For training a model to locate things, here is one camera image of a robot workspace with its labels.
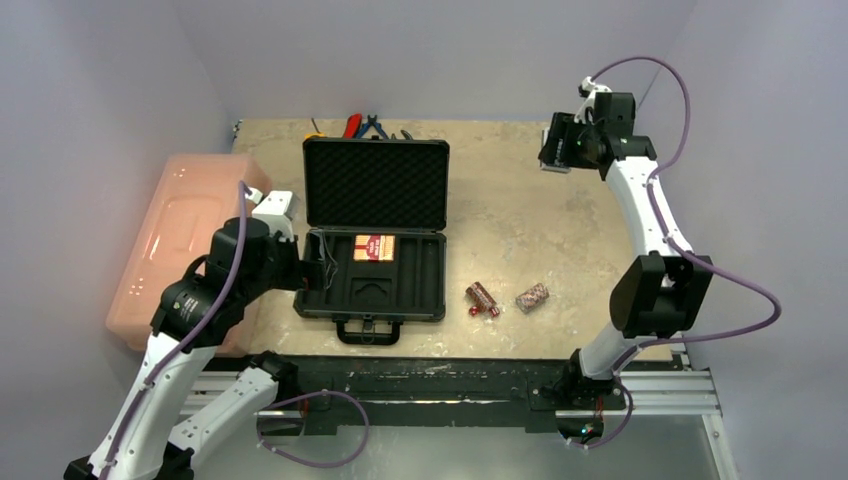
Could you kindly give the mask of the black poker carrying case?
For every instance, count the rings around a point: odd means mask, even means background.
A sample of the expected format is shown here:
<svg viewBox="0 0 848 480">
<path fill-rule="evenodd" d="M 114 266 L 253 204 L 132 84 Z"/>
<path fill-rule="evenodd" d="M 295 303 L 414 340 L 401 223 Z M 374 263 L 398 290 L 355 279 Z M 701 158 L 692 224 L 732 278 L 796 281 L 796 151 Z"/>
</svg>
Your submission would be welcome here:
<svg viewBox="0 0 848 480">
<path fill-rule="evenodd" d="M 441 321 L 448 142 L 319 138 L 302 149 L 306 222 L 323 236 L 328 285 L 297 292 L 295 311 L 332 321 L 348 345 L 393 345 L 404 323 Z M 368 234 L 396 237 L 392 262 L 352 259 L 355 236 Z"/>
</svg>

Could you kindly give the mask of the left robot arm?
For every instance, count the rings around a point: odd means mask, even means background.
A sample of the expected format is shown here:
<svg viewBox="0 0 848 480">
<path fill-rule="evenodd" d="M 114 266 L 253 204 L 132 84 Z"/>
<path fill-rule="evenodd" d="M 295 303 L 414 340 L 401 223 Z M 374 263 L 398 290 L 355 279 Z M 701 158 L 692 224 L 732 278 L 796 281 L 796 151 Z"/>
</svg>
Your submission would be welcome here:
<svg viewBox="0 0 848 480">
<path fill-rule="evenodd" d="M 300 259 L 284 214 L 235 217 L 210 251 L 161 295 L 142 366 L 118 417 L 95 451 L 73 460 L 66 479 L 191 479 L 195 469 L 250 408 L 284 409 L 297 399 L 297 369 L 262 353 L 247 379 L 196 415 L 179 421 L 195 379 L 254 300 L 270 290 L 324 283 L 320 266 Z"/>
</svg>

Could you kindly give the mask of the blue playing card deck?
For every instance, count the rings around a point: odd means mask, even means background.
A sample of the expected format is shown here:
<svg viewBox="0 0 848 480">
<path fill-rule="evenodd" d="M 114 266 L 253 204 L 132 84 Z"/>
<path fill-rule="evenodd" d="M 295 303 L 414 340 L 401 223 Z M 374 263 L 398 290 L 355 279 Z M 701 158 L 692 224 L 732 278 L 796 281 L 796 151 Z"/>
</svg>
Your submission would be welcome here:
<svg viewBox="0 0 848 480">
<path fill-rule="evenodd" d="M 543 171 L 568 174 L 571 168 L 565 165 L 561 157 L 562 139 L 551 133 L 551 128 L 542 130 L 542 148 L 539 152 L 539 166 Z"/>
</svg>

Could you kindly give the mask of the red Texas Hold'em card deck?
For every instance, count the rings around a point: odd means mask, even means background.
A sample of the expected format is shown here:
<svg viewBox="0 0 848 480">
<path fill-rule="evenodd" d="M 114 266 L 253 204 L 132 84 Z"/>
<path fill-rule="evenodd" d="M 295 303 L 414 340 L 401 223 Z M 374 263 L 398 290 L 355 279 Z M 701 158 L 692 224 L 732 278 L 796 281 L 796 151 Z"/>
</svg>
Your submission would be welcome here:
<svg viewBox="0 0 848 480">
<path fill-rule="evenodd" d="M 356 235 L 352 259 L 356 262 L 392 262 L 395 259 L 395 244 L 394 235 Z"/>
</svg>

